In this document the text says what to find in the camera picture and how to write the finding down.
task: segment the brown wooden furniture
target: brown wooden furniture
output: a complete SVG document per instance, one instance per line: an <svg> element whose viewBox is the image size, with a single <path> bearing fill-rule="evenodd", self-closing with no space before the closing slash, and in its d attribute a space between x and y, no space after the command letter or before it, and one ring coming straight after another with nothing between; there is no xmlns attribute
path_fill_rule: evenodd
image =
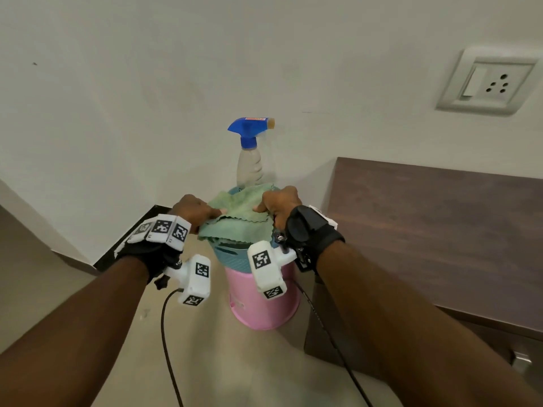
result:
<svg viewBox="0 0 543 407"><path fill-rule="evenodd" d="M327 214L508 361L527 354L543 392L543 180L338 158ZM313 299L352 366L378 376L319 282ZM313 315L305 351L337 363Z"/></svg>

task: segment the blue trigger sprayer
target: blue trigger sprayer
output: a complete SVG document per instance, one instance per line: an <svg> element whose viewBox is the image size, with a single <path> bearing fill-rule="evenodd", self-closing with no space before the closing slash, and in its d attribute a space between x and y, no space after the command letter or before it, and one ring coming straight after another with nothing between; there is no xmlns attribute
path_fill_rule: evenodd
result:
<svg viewBox="0 0 543 407"><path fill-rule="evenodd" d="M246 188L261 183L263 172L260 152L256 148L256 136L274 127L275 119L270 117L238 118L228 127L228 131L233 131L241 136L241 152L236 175L238 187Z"/></svg>

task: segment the beige floor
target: beige floor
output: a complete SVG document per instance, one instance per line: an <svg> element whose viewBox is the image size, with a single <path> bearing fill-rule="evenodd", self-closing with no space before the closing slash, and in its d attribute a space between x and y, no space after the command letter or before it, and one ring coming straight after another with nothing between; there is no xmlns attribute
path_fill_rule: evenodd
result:
<svg viewBox="0 0 543 407"><path fill-rule="evenodd" d="M0 209L0 352L92 276L64 265ZM282 328L256 332L227 305L227 281L207 244L191 239L185 254L212 259L212 296L202 307L166 310L166 338L181 397L191 406L364 406L347 373L303 353L309 306ZM300 278L308 290L312 276ZM174 407L160 337L160 312L171 285L143 295L117 363L95 407ZM383 383L357 374L375 407L401 406Z"/></svg>

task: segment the pink plastic container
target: pink plastic container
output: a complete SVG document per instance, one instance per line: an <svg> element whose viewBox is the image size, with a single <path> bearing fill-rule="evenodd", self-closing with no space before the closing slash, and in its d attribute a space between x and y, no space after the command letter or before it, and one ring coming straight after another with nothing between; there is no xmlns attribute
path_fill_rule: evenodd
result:
<svg viewBox="0 0 543 407"><path fill-rule="evenodd" d="M287 292L275 300L266 300L256 290L252 273L224 267L230 285L230 308L238 320L254 330L270 330L286 323L296 313L300 294L294 278L294 263L281 268Z"/></svg>

